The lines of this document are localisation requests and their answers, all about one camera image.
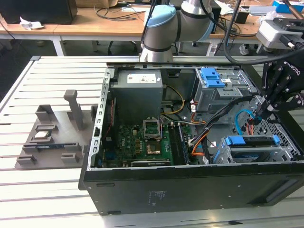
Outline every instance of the robotic arm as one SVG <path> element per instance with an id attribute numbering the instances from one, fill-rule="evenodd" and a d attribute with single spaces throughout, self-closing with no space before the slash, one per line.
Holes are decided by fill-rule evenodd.
<path id="1" fill-rule="evenodd" d="M 203 0 L 210 14 L 210 0 Z M 213 28 L 199 0 L 186 0 L 177 11 L 173 6 L 155 6 L 144 32 L 141 62 L 172 62 L 171 44 L 208 38 Z"/>

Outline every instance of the metal table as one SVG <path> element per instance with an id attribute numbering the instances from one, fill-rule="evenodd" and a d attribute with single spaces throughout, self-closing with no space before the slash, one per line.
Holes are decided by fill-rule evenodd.
<path id="1" fill-rule="evenodd" d="M 77 188 L 80 169 L 18 171 L 16 157 L 40 104 L 69 110 L 66 89 L 78 90 L 83 110 L 97 103 L 107 61 L 137 57 L 41 57 L 31 60 L 0 104 L 0 227 L 303 227 L 304 188 L 273 207 L 219 209 L 100 217 L 86 191 Z M 225 62 L 224 57 L 177 57 L 175 61 Z M 262 66 L 256 66 L 261 73 Z M 303 124 L 303 112 L 292 112 Z M 198 200 L 204 191 L 196 190 Z"/>

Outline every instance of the label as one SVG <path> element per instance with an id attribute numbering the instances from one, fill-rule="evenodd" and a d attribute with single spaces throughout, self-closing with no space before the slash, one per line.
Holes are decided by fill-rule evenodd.
<path id="1" fill-rule="evenodd" d="M 222 78 L 221 81 L 222 82 L 231 82 L 231 80 L 229 78 Z"/>
<path id="2" fill-rule="evenodd" d="M 216 141 L 211 142 L 210 147 L 216 147 L 216 146 L 217 146 L 217 142 Z"/>
<path id="3" fill-rule="evenodd" d="M 195 104 L 193 105 L 191 105 L 191 111 L 194 113 L 195 111 L 196 111 L 196 106 L 195 106 Z"/>
<path id="4" fill-rule="evenodd" d="M 203 163 L 204 163 L 205 165 L 208 165 L 208 164 L 209 164 L 209 161 L 208 161 L 208 159 L 207 159 L 205 156 L 203 156 Z"/>
<path id="5" fill-rule="evenodd" d="M 127 83 L 156 83 L 155 74 L 128 74 Z"/>
<path id="6" fill-rule="evenodd" d="M 156 204 L 160 204 L 166 196 L 166 191 L 150 191 L 148 198 L 149 206 L 156 206 Z"/>
<path id="7" fill-rule="evenodd" d="M 37 149 L 49 149 L 49 146 L 36 146 Z"/>

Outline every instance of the electronic equipment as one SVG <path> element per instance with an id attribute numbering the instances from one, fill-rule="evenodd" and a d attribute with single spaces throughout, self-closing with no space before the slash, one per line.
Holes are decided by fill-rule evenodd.
<path id="1" fill-rule="evenodd" d="M 214 0 L 210 0 L 210 6 L 212 7 L 212 13 L 214 16 L 214 20 L 218 21 L 219 17 L 220 17 L 221 7 Z M 211 33 L 214 34 L 216 29 L 217 29 L 217 25 L 214 24 Z"/>
<path id="2" fill-rule="evenodd" d="M 8 24 L 39 21 L 42 24 L 71 24 L 77 14 L 75 0 L 0 0 L 0 13 Z"/>
<path id="3" fill-rule="evenodd" d="M 260 84 L 252 66 L 108 63 L 79 188 L 104 216 L 276 204 L 304 185 L 304 132 L 284 110 L 253 123 Z"/>

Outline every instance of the paper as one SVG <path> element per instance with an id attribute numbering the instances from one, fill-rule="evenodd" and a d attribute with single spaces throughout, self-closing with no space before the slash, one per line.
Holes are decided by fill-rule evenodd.
<path id="1" fill-rule="evenodd" d="M 218 4 L 218 6 L 221 7 L 221 11 L 220 11 L 221 15 L 225 15 L 227 13 L 233 13 L 233 9 L 230 8 L 227 4 L 220 2 L 218 0 L 215 0 L 215 2 Z"/>
<path id="2" fill-rule="evenodd" d="M 39 21 L 31 22 L 24 20 L 22 17 L 20 17 L 20 21 L 20 25 L 27 30 L 43 28 L 43 25 Z"/>

